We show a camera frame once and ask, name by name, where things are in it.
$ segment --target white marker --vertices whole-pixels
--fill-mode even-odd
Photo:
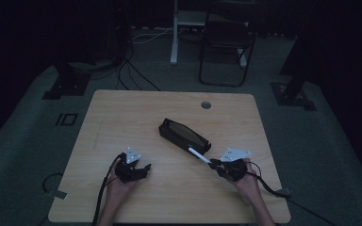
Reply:
[[[190,152],[192,152],[193,154],[195,154],[195,156],[197,156],[198,158],[202,159],[204,162],[206,163],[211,163],[207,158],[205,158],[203,155],[199,154],[198,152],[196,152],[193,148],[189,147],[188,150]]]

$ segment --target human hand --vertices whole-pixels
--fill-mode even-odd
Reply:
[[[258,181],[255,177],[256,172],[252,169],[251,159],[245,158],[243,159],[243,162],[245,162],[248,172],[253,175],[246,173],[240,180],[229,182],[237,189],[240,196],[242,196],[242,199],[252,205],[257,225],[274,226],[275,224],[272,220],[272,216],[261,197]]]
[[[249,172],[256,175],[255,170],[252,169],[251,160],[244,158],[243,162],[246,164],[246,168]],[[236,182],[229,181],[236,189],[239,195],[252,204],[261,200],[261,194],[258,187],[257,178],[254,175],[246,173],[240,180]]]
[[[98,220],[98,226],[109,226],[113,224],[113,219],[116,211],[127,200],[129,195],[137,186],[137,181],[123,183],[115,174],[114,170],[119,162],[116,162],[112,167],[107,178],[107,197],[105,207],[101,217]]]
[[[116,162],[107,178],[107,198],[106,206],[117,209],[127,200],[129,195],[137,186],[138,181],[123,183],[115,174],[115,169],[119,162]]]

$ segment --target black chair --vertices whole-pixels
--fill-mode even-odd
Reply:
[[[203,41],[201,46],[199,81],[206,85],[239,87],[246,80],[255,39],[263,31],[267,10],[264,5],[249,0],[220,0],[210,5],[206,15]],[[238,62],[247,53],[247,63],[237,83],[220,83],[205,81],[202,75],[206,46],[231,48],[238,56]]]

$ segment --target metal stand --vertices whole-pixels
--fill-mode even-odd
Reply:
[[[271,88],[279,105],[302,106],[304,110],[317,111],[314,103],[304,94],[303,84],[303,78],[294,76],[287,84],[271,83]]]
[[[90,73],[77,73],[67,64],[56,64],[58,79],[51,88],[43,94],[43,100],[59,100],[61,96],[82,96],[90,81]]]

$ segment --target finger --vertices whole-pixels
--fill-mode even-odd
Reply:
[[[256,171],[254,169],[249,169],[248,171],[251,172],[254,175],[257,175],[257,173],[256,173]]]
[[[251,159],[250,158],[244,158],[243,161],[245,162],[246,167],[248,168],[248,171],[252,171]]]
[[[110,174],[108,175],[108,177],[111,177],[112,175],[115,175],[115,169],[117,168],[117,165],[119,165],[120,160],[117,160],[114,164],[113,167],[110,170]]]

